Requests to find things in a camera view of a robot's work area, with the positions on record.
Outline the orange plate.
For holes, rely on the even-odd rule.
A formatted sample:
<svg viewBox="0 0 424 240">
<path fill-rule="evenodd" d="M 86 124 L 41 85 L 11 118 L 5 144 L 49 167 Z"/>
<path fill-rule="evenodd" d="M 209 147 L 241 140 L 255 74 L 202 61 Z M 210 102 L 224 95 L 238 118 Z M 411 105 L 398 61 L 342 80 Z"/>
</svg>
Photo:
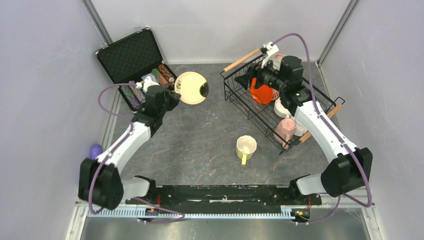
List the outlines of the orange plate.
<svg viewBox="0 0 424 240">
<path fill-rule="evenodd" d="M 253 77 L 251 81 L 251 86 L 249 88 L 249 93 L 251 97 L 259 104 L 266 105 L 274 100 L 274 90 L 267 85 L 262 85 L 259 88 L 256 88 L 257 78 Z"/>
</svg>

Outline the cream plate with black spot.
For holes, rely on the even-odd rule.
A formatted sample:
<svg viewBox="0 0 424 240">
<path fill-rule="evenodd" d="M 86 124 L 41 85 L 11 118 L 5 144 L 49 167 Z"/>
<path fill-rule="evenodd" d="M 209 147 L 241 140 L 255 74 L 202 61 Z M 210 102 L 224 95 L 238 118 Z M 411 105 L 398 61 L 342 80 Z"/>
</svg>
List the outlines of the cream plate with black spot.
<svg viewBox="0 0 424 240">
<path fill-rule="evenodd" d="M 200 73 L 187 71 L 177 77 L 174 90 L 183 103 L 197 105 L 207 98 L 209 85 Z"/>
</svg>

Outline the white cup with handle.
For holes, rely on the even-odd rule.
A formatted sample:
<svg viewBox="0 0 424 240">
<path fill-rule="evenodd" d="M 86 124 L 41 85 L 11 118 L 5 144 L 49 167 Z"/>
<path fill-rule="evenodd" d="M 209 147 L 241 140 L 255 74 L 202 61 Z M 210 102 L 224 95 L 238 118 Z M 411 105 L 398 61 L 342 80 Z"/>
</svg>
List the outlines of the white cup with handle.
<svg viewBox="0 0 424 240">
<path fill-rule="evenodd" d="M 283 119 L 293 116 L 290 111 L 282 105 L 280 97 L 275 100 L 273 110 L 277 116 Z"/>
</svg>

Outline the pink mug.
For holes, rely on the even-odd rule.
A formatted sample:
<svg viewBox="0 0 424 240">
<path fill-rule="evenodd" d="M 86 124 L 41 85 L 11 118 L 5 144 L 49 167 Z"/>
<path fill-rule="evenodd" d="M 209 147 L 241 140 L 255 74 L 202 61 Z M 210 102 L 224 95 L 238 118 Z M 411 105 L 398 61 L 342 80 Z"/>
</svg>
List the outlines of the pink mug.
<svg viewBox="0 0 424 240">
<path fill-rule="evenodd" d="M 283 149 L 289 148 L 289 142 L 296 131 L 296 123 L 291 118 L 281 120 L 274 130 L 273 137 L 278 141 Z"/>
</svg>

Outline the pink and cream plate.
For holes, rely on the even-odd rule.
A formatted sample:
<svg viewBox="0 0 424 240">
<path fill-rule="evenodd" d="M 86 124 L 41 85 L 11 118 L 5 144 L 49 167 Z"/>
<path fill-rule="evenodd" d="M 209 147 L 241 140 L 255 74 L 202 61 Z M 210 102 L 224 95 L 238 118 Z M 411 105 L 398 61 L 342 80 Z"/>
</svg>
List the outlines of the pink and cream plate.
<svg viewBox="0 0 424 240">
<path fill-rule="evenodd" d="M 273 58 L 272 58 L 272 62 L 273 62 L 273 66 L 276 68 L 276 69 L 279 69 L 280 68 L 280 66 L 281 66 L 281 62 L 282 62 L 282 59 L 285 57 L 285 55 L 284 54 L 276 54 Z"/>
</svg>

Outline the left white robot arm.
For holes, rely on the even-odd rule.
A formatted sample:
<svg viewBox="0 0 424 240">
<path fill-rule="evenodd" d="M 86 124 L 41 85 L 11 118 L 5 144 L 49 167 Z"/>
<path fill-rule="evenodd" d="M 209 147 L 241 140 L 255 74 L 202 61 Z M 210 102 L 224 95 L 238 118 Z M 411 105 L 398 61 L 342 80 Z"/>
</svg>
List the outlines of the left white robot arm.
<svg viewBox="0 0 424 240">
<path fill-rule="evenodd" d="M 78 197 L 88 202 L 94 215 L 103 209 L 114 210 L 125 200 L 139 197 L 151 204 L 157 198 L 154 180 L 143 176 L 123 180 L 121 173 L 134 153 L 161 127 L 164 115 L 179 104 L 181 96 L 156 84 L 143 89 L 145 102 L 132 118 L 124 117 L 129 122 L 125 132 L 95 159 L 81 162 Z"/>
</svg>

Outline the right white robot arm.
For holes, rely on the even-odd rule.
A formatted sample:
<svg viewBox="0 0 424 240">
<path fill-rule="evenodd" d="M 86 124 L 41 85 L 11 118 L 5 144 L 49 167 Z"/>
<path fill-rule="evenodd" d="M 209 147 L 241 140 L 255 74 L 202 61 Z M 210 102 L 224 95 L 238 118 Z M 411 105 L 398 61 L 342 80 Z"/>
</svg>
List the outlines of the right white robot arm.
<svg viewBox="0 0 424 240">
<path fill-rule="evenodd" d="M 303 72 L 301 59 L 289 55 L 282 58 L 278 69 L 271 60 L 265 66 L 253 63 L 235 78 L 247 90 L 270 87 L 278 91 L 283 107 L 306 127 L 327 158 L 328 166 L 322 173 L 290 182 L 288 196 L 295 204 L 302 204 L 311 194 L 339 197 L 368 186 L 373 161 L 367 147 L 358 148 L 329 119 L 313 90 L 304 85 Z"/>
</svg>

